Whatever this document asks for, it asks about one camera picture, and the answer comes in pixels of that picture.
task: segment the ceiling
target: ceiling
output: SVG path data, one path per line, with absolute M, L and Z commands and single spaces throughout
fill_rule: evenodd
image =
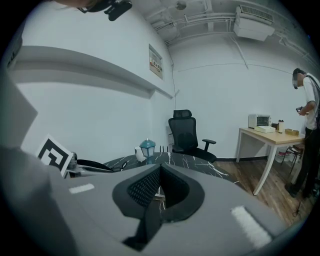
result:
M 167 46 L 191 37 L 230 33 L 237 6 L 259 9 L 273 16 L 273 36 L 278 37 L 281 44 L 317 66 L 318 61 L 311 58 L 316 55 L 308 36 L 277 0 L 132 0 L 132 3 Z

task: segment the hand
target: hand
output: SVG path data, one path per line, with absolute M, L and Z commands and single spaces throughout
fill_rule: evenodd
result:
M 300 110 L 299 115 L 300 115 L 300 116 L 305 116 L 306 114 L 307 114 L 306 108 L 303 107 L 303 108 Z

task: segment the chair headrest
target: chair headrest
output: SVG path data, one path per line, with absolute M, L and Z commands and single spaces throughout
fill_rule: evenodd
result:
M 192 117 L 192 113 L 188 109 L 174 110 L 173 111 L 173 118 L 174 119 L 188 119 L 190 117 Z

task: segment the chair armrest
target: chair armrest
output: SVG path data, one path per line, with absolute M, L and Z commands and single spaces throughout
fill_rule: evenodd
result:
M 185 151 L 182 147 L 179 147 L 178 145 L 172 145 L 172 149 L 175 153 L 182 153 Z
M 217 142 L 214 141 L 214 140 L 211 140 L 211 139 L 203 139 L 202 140 L 203 142 L 205 142 L 205 148 L 204 148 L 204 151 L 208 151 L 208 148 L 209 148 L 209 144 L 216 144 Z

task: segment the black marble tabletop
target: black marble tabletop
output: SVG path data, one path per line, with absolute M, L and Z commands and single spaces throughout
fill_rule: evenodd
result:
M 115 160 L 111 160 L 109 162 L 104 163 L 104 165 L 109 168 L 121 167 L 122 164 L 126 161 L 127 165 L 123 168 L 122 171 L 144 166 L 147 164 L 147 160 L 139 162 L 136 158 L 136 155 L 133 154 Z M 244 189 L 240 182 L 233 175 L 226 172 L 224 169 L 215 166 L 214 163 L 210 163 L 206 160 L 191 155 L 170 152 L 155 152 L 154 156 L 150 157 L 150 161 L 152 162 L 152 164 L 166 163 L 169 165 L 175 165 L 179 167 L 192 169 L 197 172 L 228 180 Z

